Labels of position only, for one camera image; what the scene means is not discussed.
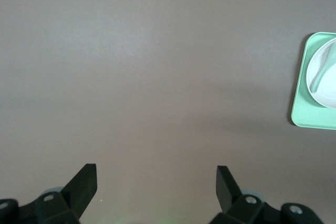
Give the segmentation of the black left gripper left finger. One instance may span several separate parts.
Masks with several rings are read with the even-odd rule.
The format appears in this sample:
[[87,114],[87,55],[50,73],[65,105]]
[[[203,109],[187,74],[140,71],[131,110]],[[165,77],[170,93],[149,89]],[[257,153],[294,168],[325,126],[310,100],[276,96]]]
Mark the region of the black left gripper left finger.
[[61,191],[23,206],[16,199],[1,199],[1,223],[79,223],[97,189],[97,166],[85,164]]

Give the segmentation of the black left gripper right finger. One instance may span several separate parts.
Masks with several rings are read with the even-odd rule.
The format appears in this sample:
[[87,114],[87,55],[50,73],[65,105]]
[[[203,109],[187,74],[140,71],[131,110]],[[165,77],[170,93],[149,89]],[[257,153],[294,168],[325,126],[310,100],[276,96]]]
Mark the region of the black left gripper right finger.
[[290,202],[275,209],[255,195],[244,194],[227,166],[217,167],[216,196],[222,211],[210,223],[322,224],[320,217],[305,205]]

